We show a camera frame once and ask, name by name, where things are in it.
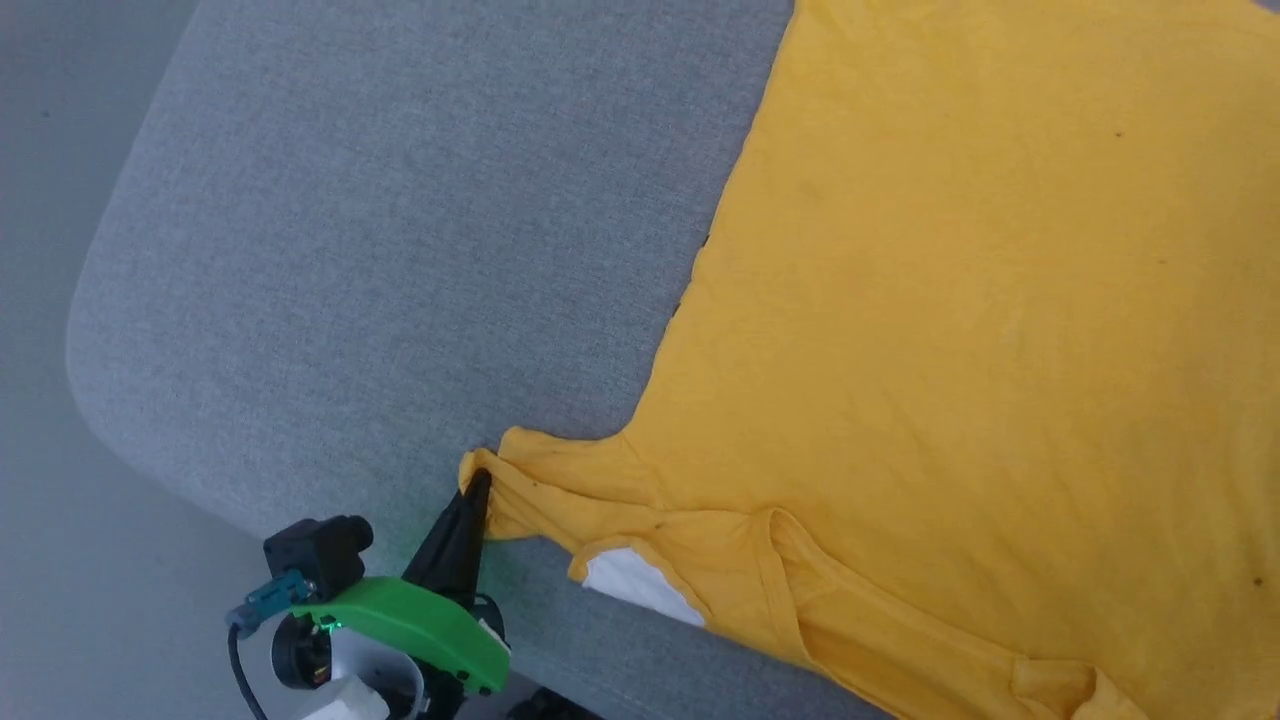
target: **yellow fabric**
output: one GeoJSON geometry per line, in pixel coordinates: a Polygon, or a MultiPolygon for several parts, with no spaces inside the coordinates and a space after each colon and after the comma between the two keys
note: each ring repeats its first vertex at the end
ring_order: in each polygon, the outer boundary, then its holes
{"type": "Polygon", "coordinates": [[[800,0],[634,420],[468,456],[493,534],[905,716],[1271,717],[1277,50],[1245,0],[800,0]]]}

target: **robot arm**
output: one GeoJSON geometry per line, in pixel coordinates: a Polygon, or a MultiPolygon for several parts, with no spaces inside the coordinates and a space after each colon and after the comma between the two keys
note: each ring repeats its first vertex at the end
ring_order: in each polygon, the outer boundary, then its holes
{"type": "Polygon", "coordinates": [[[285,610],[271,665],[284,685],[316,691],[305,720],[448,720],[468,693],[502,689],[502,614],[476,592],[490,483],[481,470],[453,497],[399,578],[364,577],[372,529],[358,516],[302,520],[264,542],[271,582],[228,614],[232,665],[257,720],[237,641],[285,610]]]}

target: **gray floor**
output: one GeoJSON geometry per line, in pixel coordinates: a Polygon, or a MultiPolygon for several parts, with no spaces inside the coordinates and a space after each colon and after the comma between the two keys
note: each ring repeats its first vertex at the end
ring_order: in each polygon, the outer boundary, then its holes
{"type": "MultiPolygon", "coordinates": [[[[247,717],[221,614],[259,541],[93,438],[63,332],[84,251],[195,0],[0,0],[0,717],[247,717]]],[[[271,717],[297,697],[244,650],[271,717]]],[[[509,705],[493,698],[474,720],[509,705]]]]}

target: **gray fabric surface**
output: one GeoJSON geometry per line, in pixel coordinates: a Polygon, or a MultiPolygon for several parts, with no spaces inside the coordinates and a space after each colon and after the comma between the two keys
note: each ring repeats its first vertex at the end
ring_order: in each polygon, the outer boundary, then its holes
{"type": "MultiPolygon", "coordinates": [[[[398,571],[463,451],[630,416],[790,17],[777,0],[204,3],[81,278],[90,424],[266,536],[398,571]]],[[[628,717],[849,717],[808,673],[490,544],[517,669],[628,717]]]]}

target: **cable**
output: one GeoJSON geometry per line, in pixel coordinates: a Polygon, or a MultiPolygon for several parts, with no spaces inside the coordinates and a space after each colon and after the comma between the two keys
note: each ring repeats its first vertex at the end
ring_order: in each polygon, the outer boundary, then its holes
{"type": "Polygon", "coordinates": [[[262,706],[253,697],[253,689],[248,687],[248,678],[244,676],[244,669],[239,662],[239,625],[232,625],[227,633],[227,652],[232,656],[232,673],[236,675],[236,684],[239,685],[241,694],[244,696],[244,702],[248,703],[248,710],[253,714],[253,720],[266,720],[266,714],[262,712],[262,706]]]}

